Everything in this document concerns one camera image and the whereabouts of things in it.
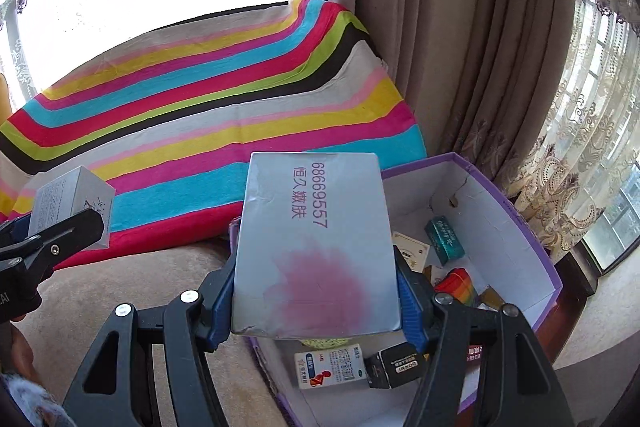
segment fluffy gray fabric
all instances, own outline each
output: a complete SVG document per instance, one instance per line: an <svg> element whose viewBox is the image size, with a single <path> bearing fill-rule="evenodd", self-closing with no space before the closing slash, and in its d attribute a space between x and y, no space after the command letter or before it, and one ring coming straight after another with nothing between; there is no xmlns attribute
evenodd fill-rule
<svg viewBox="0 0 640 427"><path fill-rule="evenodd" d="M0 378L4 380L4 385L14 402L34 427L44 427L43 415L55 418L56 427L76 427L65 410L36 383L25 380L19 375L1 375Z"/></svg>

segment rainbow striped blanket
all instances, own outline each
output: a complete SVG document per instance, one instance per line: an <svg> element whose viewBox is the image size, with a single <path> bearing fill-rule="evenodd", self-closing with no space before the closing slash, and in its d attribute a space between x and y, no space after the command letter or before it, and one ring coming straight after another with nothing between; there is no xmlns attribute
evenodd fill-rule
<svg viewBox="0 0 640 427"><path fill-rule="evenodd" d="M359 20L292 0L144 34L95 57L0 126L1 219L84 165L116 188L110 247L64 266L225 232L253 151L426 156Z"/></svg>

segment black box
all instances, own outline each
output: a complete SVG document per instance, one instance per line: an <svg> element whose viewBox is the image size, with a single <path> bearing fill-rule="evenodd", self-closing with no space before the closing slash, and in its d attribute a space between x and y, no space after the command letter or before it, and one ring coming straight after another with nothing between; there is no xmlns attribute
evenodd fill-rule
<svg viewBox="0 0 640 427"><path fill-rule="evenodd" d="M422 378L426 371L426 360L408 342L387 347L372 357L364 359L369 378L369 387L393 389Z"/></svg>

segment black clamp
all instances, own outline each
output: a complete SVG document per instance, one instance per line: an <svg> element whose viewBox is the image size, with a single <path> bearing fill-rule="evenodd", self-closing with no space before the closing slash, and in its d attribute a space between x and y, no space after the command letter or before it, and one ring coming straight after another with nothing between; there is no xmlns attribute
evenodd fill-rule
<svg viewBox="0 0 640 427"><path fill-rule="evenodd" d="M405 427L451 427L456 422L469 344L482 346L478 427L573 427L550 362L523 314L466 307L436 293L395 252L402 330L430 365ZM227 427L205 352L229 334L235 254L200 287L166 306L117 306L98 333L64 401L79 427L160 427L152 344L164 344L178 427Z"/></svg>
<svg viewBox="0 0 640 427"><path fill-rule="evenodd" d="M53 274L55 266L90 247L102 237L102 216L87 208L67 219L28 235L31 214L0 225L0 365L11 362L9 321L37 309L42 303L38 285Z"/></svg>

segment lace curtain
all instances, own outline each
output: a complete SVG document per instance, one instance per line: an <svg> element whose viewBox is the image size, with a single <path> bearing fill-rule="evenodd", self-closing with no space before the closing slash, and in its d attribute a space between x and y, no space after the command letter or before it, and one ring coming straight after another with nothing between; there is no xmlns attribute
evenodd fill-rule
<svg viewBox="0 0 640 427"><path fill-rule="evenodd" d="M635 0L576 0L558 92L508 196L556 263L628 178L640 151Z"/></svg>

